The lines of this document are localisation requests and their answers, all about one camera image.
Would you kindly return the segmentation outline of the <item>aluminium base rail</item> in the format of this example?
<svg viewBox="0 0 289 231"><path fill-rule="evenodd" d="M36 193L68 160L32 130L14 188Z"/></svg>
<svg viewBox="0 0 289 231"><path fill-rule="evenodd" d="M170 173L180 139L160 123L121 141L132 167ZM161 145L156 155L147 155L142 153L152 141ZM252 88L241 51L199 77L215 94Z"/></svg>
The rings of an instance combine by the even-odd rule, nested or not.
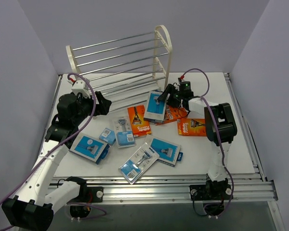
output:
<svg viewBox="0 0 289 231"><path fill-rule="evenodd" d="M91 177L88 186L104 189L104 205L180 204L189 203L190 185L205 182L202 175L143 177L133 185L123 177ZM234 176L233 202L266 202L278 199L272 181L258 174Z"/></svg>

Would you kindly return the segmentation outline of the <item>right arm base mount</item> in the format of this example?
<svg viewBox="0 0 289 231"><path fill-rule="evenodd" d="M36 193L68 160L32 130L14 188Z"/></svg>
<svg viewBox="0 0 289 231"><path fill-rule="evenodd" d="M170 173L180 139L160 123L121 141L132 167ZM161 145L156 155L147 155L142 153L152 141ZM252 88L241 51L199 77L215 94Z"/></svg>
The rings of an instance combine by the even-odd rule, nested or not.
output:
<svg viewBox="0 0 289 231"><path fill-rule="evenodd" d="M189 185L189 192L193 211L199 217L217 219L225 210L225 202L233 199L233 187L228 184L227 179Z"/></svg>

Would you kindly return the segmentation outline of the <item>Gillette razor blister pack front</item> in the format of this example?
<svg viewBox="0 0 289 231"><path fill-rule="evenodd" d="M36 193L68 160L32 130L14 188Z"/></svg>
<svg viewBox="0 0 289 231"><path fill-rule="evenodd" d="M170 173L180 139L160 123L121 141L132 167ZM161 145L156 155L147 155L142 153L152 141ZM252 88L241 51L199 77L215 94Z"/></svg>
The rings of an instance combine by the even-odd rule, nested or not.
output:
<svg viewBox="0 0 289 231"><path fill-rule="evenodd" d="M118 170L133 185L158 159L159 154L144 142Z"/></svg>

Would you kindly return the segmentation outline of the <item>orange gillette fusion5 box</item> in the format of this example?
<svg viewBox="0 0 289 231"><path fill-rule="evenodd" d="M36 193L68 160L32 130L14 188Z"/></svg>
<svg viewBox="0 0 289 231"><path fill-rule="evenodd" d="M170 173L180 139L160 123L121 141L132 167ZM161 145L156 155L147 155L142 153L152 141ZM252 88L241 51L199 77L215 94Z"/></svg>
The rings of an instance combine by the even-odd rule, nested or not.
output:
<svg viewBox="0 0 289 231"><path fill-rule="evenodd" d="M151 127L148 121L144 120L145 106L138 105L127 108L131 130L134 137L141 137L151 134Z"/></svg>
<svg viewBox="0 0 289 231"><path fill-rule="evenodd" d="M178 134L206 137L205 119L181 118L177 120Z"/></svg>

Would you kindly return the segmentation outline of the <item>orange Gillette Fusion5 box right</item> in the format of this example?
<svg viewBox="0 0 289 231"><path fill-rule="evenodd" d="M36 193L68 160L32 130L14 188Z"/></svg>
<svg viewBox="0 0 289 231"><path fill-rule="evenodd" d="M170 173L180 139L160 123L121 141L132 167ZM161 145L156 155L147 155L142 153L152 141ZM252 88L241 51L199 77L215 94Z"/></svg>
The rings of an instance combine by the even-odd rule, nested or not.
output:
<svg viewBox="0 0 289 231"><path fill-rule="evenodd" d="M206 137L205 119L181 118L177 120L178 134Z"/></svg>

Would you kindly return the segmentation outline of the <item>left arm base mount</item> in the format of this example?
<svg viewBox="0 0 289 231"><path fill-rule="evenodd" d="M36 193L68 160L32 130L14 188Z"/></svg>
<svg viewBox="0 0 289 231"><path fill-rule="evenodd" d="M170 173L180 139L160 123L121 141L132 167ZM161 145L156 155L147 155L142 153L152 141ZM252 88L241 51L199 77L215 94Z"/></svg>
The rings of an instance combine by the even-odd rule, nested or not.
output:
<svg viewBox="0 0 289 231"><path fill-rule="evenodd" d="M76 205L76 203L100 203L103 201L103 195L103 187L87 187L78 197L69 201L73 204L69 207L69 214L73 218L87 218L92 208L84 205Z"/></svg>

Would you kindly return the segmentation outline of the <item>cream metal-rod shelf rack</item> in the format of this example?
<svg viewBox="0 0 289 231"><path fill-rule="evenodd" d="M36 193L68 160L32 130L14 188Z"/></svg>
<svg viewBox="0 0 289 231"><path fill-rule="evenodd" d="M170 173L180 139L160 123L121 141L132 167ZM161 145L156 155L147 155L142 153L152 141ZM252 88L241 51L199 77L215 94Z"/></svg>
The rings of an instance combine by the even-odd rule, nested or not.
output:
<svg viewBox="0 0 289 231"><path fill-rule="evenodd" d="M150 91L163 91L169 80L172 51L164 25L92 45L66 46L71 70L77 73L72 78L83 79L89 93L100 91L110 100L109 113L145 104Z"/></svg>

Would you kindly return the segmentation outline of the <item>Gillette razor blister pack upright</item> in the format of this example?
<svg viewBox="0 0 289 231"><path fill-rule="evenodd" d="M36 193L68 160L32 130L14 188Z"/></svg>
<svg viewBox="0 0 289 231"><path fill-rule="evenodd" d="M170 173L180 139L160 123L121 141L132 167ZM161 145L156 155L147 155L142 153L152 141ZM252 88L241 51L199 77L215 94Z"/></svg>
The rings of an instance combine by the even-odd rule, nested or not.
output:
<svg viewBox="0 0 289 231"><path fill-rule="evenodd" d="M113 119L112 125L118 148L133 147L136 145L130 120L126 116Z"/></svg>

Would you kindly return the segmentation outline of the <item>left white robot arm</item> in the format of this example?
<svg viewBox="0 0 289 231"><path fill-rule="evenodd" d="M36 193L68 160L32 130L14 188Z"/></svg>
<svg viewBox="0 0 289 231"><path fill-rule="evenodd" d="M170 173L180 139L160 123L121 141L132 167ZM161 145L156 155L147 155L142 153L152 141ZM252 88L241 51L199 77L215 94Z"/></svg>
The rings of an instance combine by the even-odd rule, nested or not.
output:
<svg viewBox="0 0 289 231"><path fill-rule="evenodd" d="M94 95L86 98L82 93L69 93L59 98L58 113L46 132L46 149L39 155L33 172L17 189L13 198L6 198L1 205L12 226L45 231L54 214L69 202L79 203L72 207L72 212L77 216L88 216L88 204L93 201L93 195L85 179L68 177L52 193L47 194L47 189L60 162L79 134L82 121L90 121L93 116L108 113L112 102L99 91Z"/></svg>

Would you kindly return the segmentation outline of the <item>orange Gillette Fusion5 box centre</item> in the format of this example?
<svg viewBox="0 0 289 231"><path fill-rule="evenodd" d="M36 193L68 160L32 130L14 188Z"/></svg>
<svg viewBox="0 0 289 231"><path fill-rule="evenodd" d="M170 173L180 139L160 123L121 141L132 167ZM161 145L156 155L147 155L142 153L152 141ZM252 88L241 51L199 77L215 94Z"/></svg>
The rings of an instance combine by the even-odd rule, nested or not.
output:
<svg viewBox="0 0 289 231"><path fill-rule="evenodd" d="M151 127L148 121L144 120L145 106L138 105L127 108L131 130L134 137L141 137L151 134Z"/></svg>

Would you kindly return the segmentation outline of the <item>blue harry's box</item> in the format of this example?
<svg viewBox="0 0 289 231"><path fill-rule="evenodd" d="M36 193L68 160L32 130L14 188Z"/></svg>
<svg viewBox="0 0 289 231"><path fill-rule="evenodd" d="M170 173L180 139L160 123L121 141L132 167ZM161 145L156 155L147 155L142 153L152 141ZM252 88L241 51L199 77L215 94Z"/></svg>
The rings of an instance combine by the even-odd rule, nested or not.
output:
<svg viewBox="0 0 289 231"><path fill-rule="evenodd" d="M109 148L108 143L79 133L73 141L70 151L98 165L107 156Z"/></svg>
<svg viewBox="0 0 289 231"><path fill-rule="evenodd" d="M145 106L144 120L152 123L162 123L164 121L166 103L159 101L162 93L159 91L150 91Z"/></svg>
<svg viewBox="0 0 289 231"><path fill-rule="evenodd" d="M150 146L159 154L157 161L175 167L177 162L181 162L183 152L181 145L169 141L153 138Z"/></svg>

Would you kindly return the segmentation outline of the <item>orange Gillette styler box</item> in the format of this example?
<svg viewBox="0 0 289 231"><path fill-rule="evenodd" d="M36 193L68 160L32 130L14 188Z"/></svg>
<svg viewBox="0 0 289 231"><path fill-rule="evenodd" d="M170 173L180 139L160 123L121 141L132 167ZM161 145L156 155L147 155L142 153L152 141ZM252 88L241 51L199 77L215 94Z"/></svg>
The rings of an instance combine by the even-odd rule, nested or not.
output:
<svg viewBox="0 0 289 231"><path fill-rule="evenodd" d="M176 122L178 119L187 117L188 112L184 108L174 108L166 105L164 120L162 123L157 123L156 125L163 125L171 122Z"/></svg>

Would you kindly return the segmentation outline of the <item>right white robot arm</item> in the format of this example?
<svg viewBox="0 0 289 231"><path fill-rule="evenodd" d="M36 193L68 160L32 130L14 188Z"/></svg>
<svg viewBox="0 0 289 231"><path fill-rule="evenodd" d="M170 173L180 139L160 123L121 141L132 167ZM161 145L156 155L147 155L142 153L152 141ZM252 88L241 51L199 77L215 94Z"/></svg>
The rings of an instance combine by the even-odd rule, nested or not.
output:
<svg viewBox="0 0 289 231"><path fill-rule="evenodd" d="M221 193L231 192L228 186L228 152L237 135L237 126L229 103L210 103L204 96L195 96L191 83L183 81L179 87L168 84L158 97L159 102L166 102L172 107L183 106L189 112L204 115L205 131L212 145L212 157L207 172L204 193L214 199Z"/></svg>

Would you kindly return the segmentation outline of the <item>small blue cartridge pack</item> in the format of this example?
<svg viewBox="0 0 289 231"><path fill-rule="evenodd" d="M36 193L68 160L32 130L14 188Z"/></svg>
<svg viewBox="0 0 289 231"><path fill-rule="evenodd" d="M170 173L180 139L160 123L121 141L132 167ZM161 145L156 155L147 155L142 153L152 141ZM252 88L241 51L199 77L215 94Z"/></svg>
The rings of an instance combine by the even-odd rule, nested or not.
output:
<svg viewBox="0 0 289 231"><path fill-rule="evenodd" d="M109 145L114 145L116 142L116 136L113 130L109 128L105 128L103 132L100 134L99 139L106 142Z"/></svg>

